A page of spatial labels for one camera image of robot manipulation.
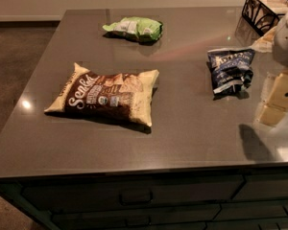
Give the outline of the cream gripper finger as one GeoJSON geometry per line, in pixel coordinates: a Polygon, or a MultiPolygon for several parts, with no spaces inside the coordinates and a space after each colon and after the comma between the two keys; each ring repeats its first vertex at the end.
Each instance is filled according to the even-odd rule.
{"type": "Polygon", "coordinates": [[[274,127],[284,116],[285,112],[283,110],[264,105],[259,113],[258,120],[261,124],[274,127]]]}
{"type": "Polygon", "coordinates": [[[288,111],[288,68],[276,77],[267,104],[288,111]]]}

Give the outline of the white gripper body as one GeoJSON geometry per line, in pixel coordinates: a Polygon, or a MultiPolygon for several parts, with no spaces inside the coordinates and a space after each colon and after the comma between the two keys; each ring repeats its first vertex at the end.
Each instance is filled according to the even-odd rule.
{"type": "Polygon", "coordinates": [[[275,61],[288,66],[288,12],[280,19],[276,26],[273,57],[275,61]]]}

